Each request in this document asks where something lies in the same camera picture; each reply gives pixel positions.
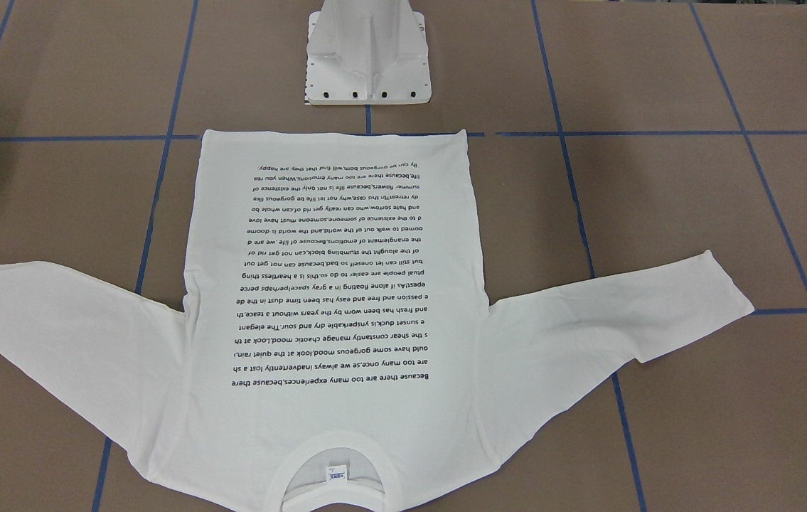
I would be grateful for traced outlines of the white long-sleeve printed shirt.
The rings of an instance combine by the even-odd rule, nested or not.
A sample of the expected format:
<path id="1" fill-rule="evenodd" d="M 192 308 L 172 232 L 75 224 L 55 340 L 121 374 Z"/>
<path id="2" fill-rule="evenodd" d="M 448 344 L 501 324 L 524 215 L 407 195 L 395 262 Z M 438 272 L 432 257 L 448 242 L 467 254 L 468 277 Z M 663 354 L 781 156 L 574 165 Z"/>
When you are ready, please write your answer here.
<path id="1" fill-rule="evenodd" d="M 146 479 L 240 511 L 439 498 L 754 310 L 711 252 L 491 304 L 464 132 L 206 132 L 184 279 L 175 311 L 0 265 L 0 354 Z"/>

